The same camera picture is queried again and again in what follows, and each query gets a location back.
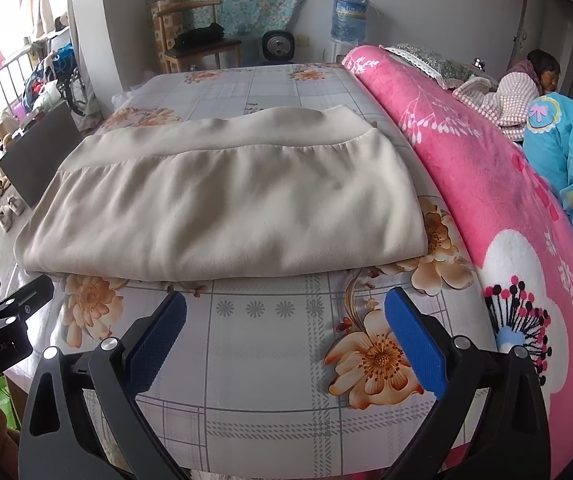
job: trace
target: pink blanket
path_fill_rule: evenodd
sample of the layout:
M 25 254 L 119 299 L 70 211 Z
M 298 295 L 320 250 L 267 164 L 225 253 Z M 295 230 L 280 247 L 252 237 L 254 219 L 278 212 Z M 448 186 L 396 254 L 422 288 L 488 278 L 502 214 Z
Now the pink blanket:
M 476 266 L 500 349 L 540 376 L 551 475 L 573 457 L 573 229 L 521 150 L 451 92 L 374 46 L 343 61 L 413 145 Z M 528 450 L 523 450 L 525 458 Z

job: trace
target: towel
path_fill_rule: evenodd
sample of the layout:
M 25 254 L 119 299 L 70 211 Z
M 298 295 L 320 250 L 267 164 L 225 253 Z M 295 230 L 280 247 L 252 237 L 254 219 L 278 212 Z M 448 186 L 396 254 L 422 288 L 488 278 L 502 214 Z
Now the towel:
M 176 282 L 386 264 L 427 238 L 377 128 L 344 106 L 279 107 L 87 137 L 14 250 L 27 270 Z

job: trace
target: pillow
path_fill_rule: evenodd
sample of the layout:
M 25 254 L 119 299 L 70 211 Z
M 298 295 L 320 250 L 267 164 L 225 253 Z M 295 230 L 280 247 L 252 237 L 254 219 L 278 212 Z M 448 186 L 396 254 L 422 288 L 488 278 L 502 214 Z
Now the pillow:
M 438 52 L 423 46 L 401 43 L 395 46 L 381 46 L 381 48 L 406 59 L 414 67 L 424 72 L 430 78 L 435 79 L 444 90 L 458 88 L 471 75 L 488 79 L 491 83 L 490 90 L 492 92 L 498 89 L 498 82 L 482 70 L 477 69 L 473 65 L 467 65 L 444 57 Z

